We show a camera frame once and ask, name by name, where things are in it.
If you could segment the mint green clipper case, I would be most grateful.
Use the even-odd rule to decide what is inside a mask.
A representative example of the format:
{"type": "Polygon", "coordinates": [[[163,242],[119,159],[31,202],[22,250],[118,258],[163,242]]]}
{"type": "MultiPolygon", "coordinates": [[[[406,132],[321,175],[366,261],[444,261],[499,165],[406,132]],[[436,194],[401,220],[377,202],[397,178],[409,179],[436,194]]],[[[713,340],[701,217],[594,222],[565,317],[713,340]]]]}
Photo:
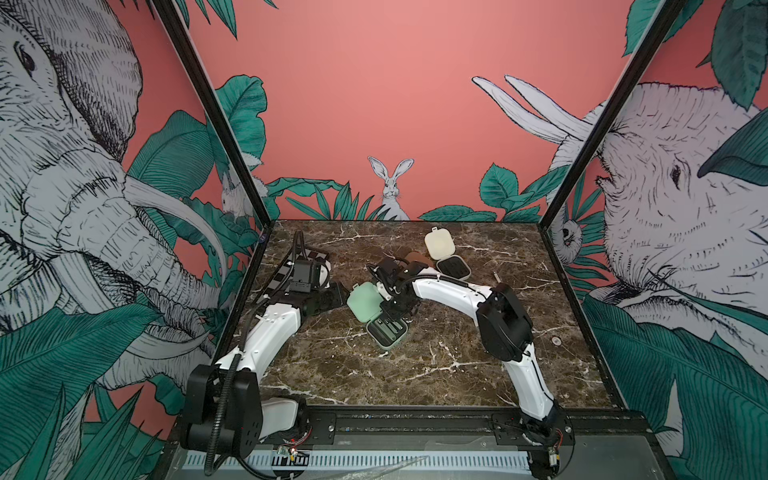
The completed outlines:
{"type": "Polygon", "coordinates": [[[387,312],[388,303],[379,289],[370,282],[356,284],[347,298],[347,306],[354,317],[364,325],[368,335],[379,348],[390,350],[406,336],[408,326],[394,313],[387,312]]]}

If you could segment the cream clipper case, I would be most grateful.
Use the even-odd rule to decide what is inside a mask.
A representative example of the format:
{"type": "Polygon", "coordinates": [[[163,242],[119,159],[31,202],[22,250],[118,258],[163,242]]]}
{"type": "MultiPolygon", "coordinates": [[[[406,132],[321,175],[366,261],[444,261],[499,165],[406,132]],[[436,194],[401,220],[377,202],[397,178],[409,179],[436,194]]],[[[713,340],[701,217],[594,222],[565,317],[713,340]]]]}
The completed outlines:
{"type": "Polygon", "coordinates": [[[467,263],[456,254],[454,240],[447,229],[433,227],[425,235],[424,241],[429,256],[440,273],[458,280],[467,280],[471,276],[467,263]]]}

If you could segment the brown clipper case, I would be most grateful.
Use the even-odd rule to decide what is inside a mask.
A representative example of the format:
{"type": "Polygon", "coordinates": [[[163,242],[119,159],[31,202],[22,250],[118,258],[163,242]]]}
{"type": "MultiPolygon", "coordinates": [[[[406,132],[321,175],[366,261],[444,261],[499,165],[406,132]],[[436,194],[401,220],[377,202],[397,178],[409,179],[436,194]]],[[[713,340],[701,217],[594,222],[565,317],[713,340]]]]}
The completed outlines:
{"type": "Polygon", "coordinates": [[[429,256],[417,251],[408,252],[405,255],[405,260],[407,262],[420,262],[427,265],[430,268],[434,267],[434,261],[429,256]]]}

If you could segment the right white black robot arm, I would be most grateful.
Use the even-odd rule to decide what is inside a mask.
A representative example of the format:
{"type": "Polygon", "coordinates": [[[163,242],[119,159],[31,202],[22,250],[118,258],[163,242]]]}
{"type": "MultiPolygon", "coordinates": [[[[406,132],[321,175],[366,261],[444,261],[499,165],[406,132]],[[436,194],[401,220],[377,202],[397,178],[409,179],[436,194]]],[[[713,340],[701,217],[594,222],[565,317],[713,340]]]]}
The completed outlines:
{"type": "Polygon", "coordinates": [[[376,286],[386,293],[385,305],[397,313],[408,312],[419,301],[426,300],[473,320],[483,348],[502,362],[515,387],[522,427],[544,436],[556,429],[559,405],[538,365],[533,322],[508,285],[472,284],[418,261],[403,265],[385,258],[366,268],[376,286]]]}

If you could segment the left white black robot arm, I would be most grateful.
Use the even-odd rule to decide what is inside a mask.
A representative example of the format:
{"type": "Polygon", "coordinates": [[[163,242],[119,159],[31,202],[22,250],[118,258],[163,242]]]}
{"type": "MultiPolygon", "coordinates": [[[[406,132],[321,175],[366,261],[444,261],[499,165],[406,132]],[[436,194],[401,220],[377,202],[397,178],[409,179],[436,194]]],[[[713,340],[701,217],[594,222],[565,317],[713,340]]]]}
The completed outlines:
{"type": "Polygon", "coordinates": [[[230,458],[244,463],[255,446],[275,435],[296,445],[310,435],[304,402],[263,400],[260,381],[283,345],[305,320],[346,304],[348,290],[330,278],[328,261],[307,254],[296,231],[286,256],[288,270],[275,271],[275,287],[262,290],[257,316],[236,346],[190,375],[182,409],[180,444],[204,453],[203,473],[211,476],[230,458]]]}

